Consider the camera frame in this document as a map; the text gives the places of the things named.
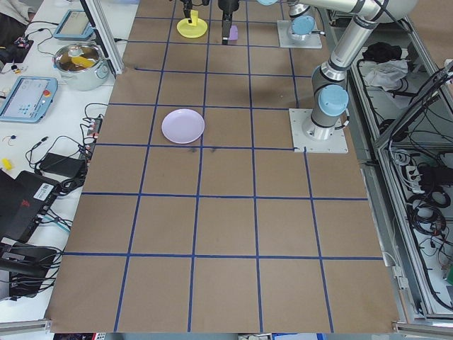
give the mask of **grid line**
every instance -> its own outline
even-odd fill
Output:
[[[217,145],[173,145],[173,144],[126,144],[126,143],[101,143],[98,142],[96,145],[102,145],[106,147],[167,147],[167,148],[180,148],[180,149],[238,149],[238,150],[268,150],[268,151],[294,151],[294,148],[289,147],[228,147],[228,146],[217,146]]]
[[[259,244],[259,231],[258,231],[258,204],[256,200],[256,163],[255,163],[255,134],[253,125],[253,96],[252,96],[252,76],[251,76],[251,52],[250,52],[250,35],[248,29],[248,2],[246,2],[246,31],[247,31],[247,67],[248,67],[248,98],[250,103],[250,126],[251,126],[251,154],[252,154],[252,174],[253,174],[253,221],[255,227],[255,248],[256,248],[256,283],[258,294],[258,321],[260,325],[260,332],[263,329],[263,304],[261,296],[261,276],[260,276],[260,244]]]
[[[147,69],[144,67],[135,67],[134,70],[141,72],[160,72],[158,69]],[[270,73],[238,73],[238,72],[212,72],[212,71],[182,71],[177,69],[166,69],[166,73],[176,73],[176,74],[216,74],[216,75],[227,75],[227,76],[254,76],[254,77],[285,77],[285,78],[311,78],[309,75],[296,76],[294,74],[270,74]]]
[[[310,179],[309,160],[306,155],[306,148],[304,148],[304,162],[305,162],[305,170],[306,170],[306,179],[307,179],[307,182],[309,185],[311,214],[313,215],[313,225],[314,225],[314,231],[315,231],[315,236],[316,236],[316,246],[318,247],[319,265],[321,267],[321,279],[323,281],[324,297],[326,299],[328,323],[329,323],[329,327],[331,328],[331,333],[333,333],[334,328],[333,328],[332,312],[331,312],[331,306],[330,306],[329,299],[328,299],[326,273],[324,271],[324,264],[323,264],[323,258],[322,258],[322,253],[321,253],[321,243],[319,241],[319,231],[318,231],[318,224],[316,221],[316,211],[315,211],[315,207],[314,207],[313,190],[311,187],[311,179]]]
[[[142,44],[142,43],[151,43],[151,44],[164,44],[165,42],[162,41],[156,41],[156,40],[128,40],[129,43],[135,43],[135,44]],[[216,43],[216,42],[181,42],[181,41],[170,41],[168,42],[170,45],[175,44],[175,45],[209,45],[211,46],[222,46],[222,44]],[[242,45],[242,44],[235,44],[233,46],[239,46],[239,47],[247,47],[247,45]],[[262,47],[262,48],[278,48],[280,46],[278,45],[249,45],[250,47]]]
[[[210,16],[212,12],[212,2],[210,4]],[[203,89],[203,107],[202,116],[205,118],[206,113],[206,96],[207,96],[207,68],[210,56],[210,30],[207,30],[207,47],[206,47],[206,61],[205,61],[205,87]],[[203,163],[203,142],[204,135],[200,138],[200,163],[198,164],[198,182],[197,182],[197,197],[195,199],[195,219],[193,223],[193,243],[192,243],[192,257],[190,261],[190,286],[189,286],[189,308],[188,308],[188,323],[187,332],[192,330],[192,308],[193,308],[193,286],[194,286],[194,271],[195,271],[195,252],[197,247],[197,229],[198,229],[198,211],[200,209],[200,187],[201,187],[201,176],[202,176],[202,163]]]
[[[345,200],[345,201],[363,201],[367,202],[368,198],[361,197],[290,197],[290,196],[250,196],[250,195],[190,195],[186,193],[99,193],[99,192],[83,192],[82,195],[91,196],[147,196],[147,197],[184,197],[184,198],[226,198],[226,199],[241,199],[241,198],[257,198],[258,200]]]
[[[176,104],[147,104],[147,103],[109,103],[109,105],[117,105],[117,106],[156,106],[156,107],[184,107],[184,108],[203,108],[203,105],[176,105]],[[242,109],[242,110],[249,110],[249,106],[215,106],[215,105],[206,105],[205,108],[230,108],[230,109]],[[265,108],[255,106],[252,107],[252,110],[271,110],[271,111],[288,111],[288,108]]]
[[[176,2],[173,4],[173,16],[175,14],[175,10],[176,10]],[[173,26],[173,18],[171,19],[170,28],[168,29],[167,42],[170,40],[172,26]],[[164,68],[165,68],[167,53],[168,53],[168,43],[166,45],[166,49],[165,49],[165,53],[164,53],[164,60],[162,62],[161,76],[159,78],[159,87],[158,87],[157,93],[156,93],[156,100],[155,100],[156,103],[159,102],[159,94],[161,92],[162,79],[164,77]],[[149,131],[149,136],[148,136],[147,153],[146,153],[145,159],[144,159],[142,177],[140,179],[140,187],[139,187],[139,192],[138,192],[138,196],[137,196],[137,204],[135,206],[134,219],[133,219],[133,223],[132,223],[132,229],[131,229],[131,232],[130,232],[129,246],[127,248],[127,257],[126,257],[126,263],[125,263],[125,270],[124,270],[123,277],[122,277],[120,297],[118,299],[118,307],[117,307],[117,313],[116,313],[116,317],[115,317],[115,326],[113,327],[113,331],[114,332],[117,332],[118,323],[120,321],[122,299],[123,299],[123,296],[124,296],[124,291],[125,291],[125,286],[126,286],[126,281],[127,281],[127,272],[128,272],[128,268],[129,268],[129,261],[130,261],[130,254],[131,254],[131,250],[132,250],[132,243],[133,243],[133,240],[134,240],[135,226],[136,226],[136,223],[137,223],[137,216],[138,216],[139,207],[140,207],[140,199],[141,199],[141,193],[142,193],[142,190],[143,190],[144,177],[145,177],[145,174],[147,172],[147,164],[148,164],[149,151],[150,151],[150,146],[149,145],[151,144],[151,138],[152,138],[152,133],[153,133],[153,127],[154,127],[154,121],[155,121],[155,117],[156,117],[156,112],[157,112],[157,106],[154,106],[153,118],[152,118],[151,127],[150,127],[150,131]]]
[[[322,260],[322,261],[383,261],[381,256],[291,256],[291,255],[219,255],[219,254],[160,254],[160,253],[96,253],[65,251],[65,256],[117,256],[117,257],[177,257],[190,259],[272,259],[272,260]]]

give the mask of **pink plate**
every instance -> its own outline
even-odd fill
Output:
[[[180,108],[170,112],[162,122],[164,136],[177,144],[191,143],[205,130],[205,121],[196,111],[188,108]]]

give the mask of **yellow plate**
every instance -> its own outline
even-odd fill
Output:
[[[199,38],[204,35],[207,31],[207,23],[202,19],[198,19],[197,25],[193,26],[189,24],[187,18],[181,20],[176,26],[178,32],[186,38]]]

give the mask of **power strip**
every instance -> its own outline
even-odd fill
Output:
[[[93,138],[93,141],[85,145],[86,152],[85,154],[80,154],[79,159],[87,159],[88,161],[91,160],[91,157],[93,156],[94,152],[94,147],[96,145],[96,141],[98,140],[99,137],[99,132],[101,131],[102,122],[103,119],[101,117],[92,118],[90,122],[90,127],[86,132],[86,136]]]
[[[418,172],[418,168],[412,165],[406,165],[406,178],[409,181],[413,193],[425,193],[420,186],[422,176]]]

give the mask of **light blue joint cap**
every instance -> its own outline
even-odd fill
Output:
[[[340,85],[328,85],[319,94],[319,107],[331,117],[345,112],[348,102],[349,95]]]
[[[292,32],[298,35],[310,34],[314,29],[312,16],[299,16],[292,21]]]
[[[258,0],[258,2],[264,6],[270,6],[277,2],[278,0]]]

